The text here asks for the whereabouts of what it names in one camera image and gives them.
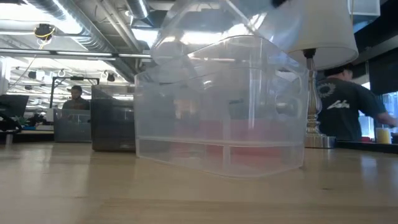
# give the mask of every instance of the lamp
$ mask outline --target lamp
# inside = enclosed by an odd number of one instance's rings
[[[334,147],[334,137],[319,131],[318,113],[322,103],[316,87],[316,70],[338,67],[358,57],[353,25],[346,0],[306,0],[303,25],[290,56],[307,65],[310,98],[305,147]]]

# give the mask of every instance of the white lamp shade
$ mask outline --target white lamp shade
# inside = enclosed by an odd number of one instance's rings
[[[358,57],[347,0],[304,0],[302,29],[290,56],[306,65],[302,50],[316,49],[315,69],[352,62]]]

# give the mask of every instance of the dark hair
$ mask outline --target dark hair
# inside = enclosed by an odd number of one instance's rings
[[[353,64],[349,63],[346,65],[342,65],[340,67],[331,68],[331,69],[324,71],[324,76],[329,77],[331,75],[337,75],[337,74],[342,73],[344,70],[352,70],[353,67],[354,67]]]
[[[81,86],[77,86],[77,85],[76,85],[76,86],[73,86],[71,90],[77,90],[77,91],[79,91],[80,93],[83,92],[83,90],[81,89]]]

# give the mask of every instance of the graphic print on shirt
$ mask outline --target graphic print on shirt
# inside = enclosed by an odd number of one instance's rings
[[[318,92],[320,98],[326,98],[335,92],[336,85],[333,83],[323,83],[318,86]]]
[[[347,103],[346,100],[343,100],[343,102],[341,102],[341,100],[338,100],[335,103],[333,103],[332,105],[330,105],[328,107],[328,110],[333,109],[333,108],[347,108],[347,109],[349,109],[349,103]]]

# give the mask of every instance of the metal lamp stand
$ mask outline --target metal lamp stand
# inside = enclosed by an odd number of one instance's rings
[[[305,135],[305,147],[331,149],[335,146],[335,137],[329,137],[319,131],[318,113],[322,110],[321,99],[318,95],[315,71],[315,63],[313,57],[316,49],[303,50],[304,56],[307,59],[307,68],[310,70],[308,79],[309,101],[308,101],[308,116],[307,116],[307,133]]]

